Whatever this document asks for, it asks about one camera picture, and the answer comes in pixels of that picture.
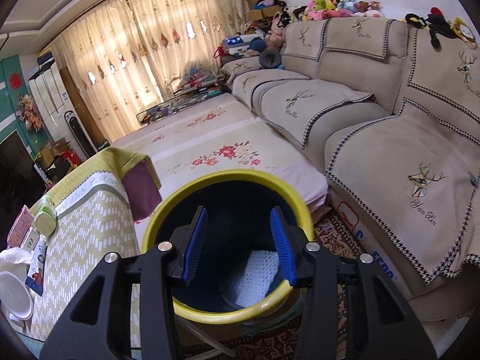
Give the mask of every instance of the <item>curtain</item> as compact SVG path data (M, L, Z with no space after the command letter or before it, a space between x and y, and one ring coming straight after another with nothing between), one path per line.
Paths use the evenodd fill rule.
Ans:
M162 101L125 0L107 0L87 12L51 48L110 142L140 128L136 114Z
M216 71L214 51L244 23L243 0L128 1L168 95L192 68Z

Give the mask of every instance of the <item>television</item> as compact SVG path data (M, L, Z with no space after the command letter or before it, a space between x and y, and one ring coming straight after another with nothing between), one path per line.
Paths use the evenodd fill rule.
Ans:
M23 205L30 208L46 190L33 166L17 130L0 142L0 251Z

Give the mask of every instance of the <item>beige sofa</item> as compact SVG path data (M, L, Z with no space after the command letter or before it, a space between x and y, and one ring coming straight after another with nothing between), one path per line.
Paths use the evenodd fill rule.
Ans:
M380 18L292 23L285 70L223 68L325 174L423 321L467 314L480 294L480 51L440 41Z

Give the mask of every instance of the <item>yellow bucket rim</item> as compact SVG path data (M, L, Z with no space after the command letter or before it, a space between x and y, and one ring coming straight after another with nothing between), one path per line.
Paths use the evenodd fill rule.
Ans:
M234 180L254 182L278 193L291 207L295 219L297 220L297 226L303 229L309 241L314 240L314 225L311 221L308 208L300 195L288 183L263 171L254 169L228 169L201 176L185 184L166 198L155 210L147 225L142 239L142 253L145 253L155 244L155 237L157 236L157 231L160 228L160 225L163 223L168 213L184 198L211 184ZM190 321L207 323L210 325L239 323L249 321L273 309L282 303L292 290L293 288L289 285L288 281L284 280L261 302L237 311L222 313L201 311L179 302L176 298L173 298L173 308L176 315Z

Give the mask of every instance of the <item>bucket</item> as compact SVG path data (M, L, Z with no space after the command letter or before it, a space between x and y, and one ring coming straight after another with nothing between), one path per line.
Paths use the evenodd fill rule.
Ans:
M142 240L142 253L168 240L179 226L188 225L198 206L208 214L208 227L195 278L187 288L172 288L175 313L199 323L244 323L268 315L293 290L281 269L267 296L236 310L222 292L225 281L246 264L252 251L275 251L270 211L279 206L287 222L314 239L310 213L298 193L285 181L257 170L231 169L200 177L171 194L154 212Z

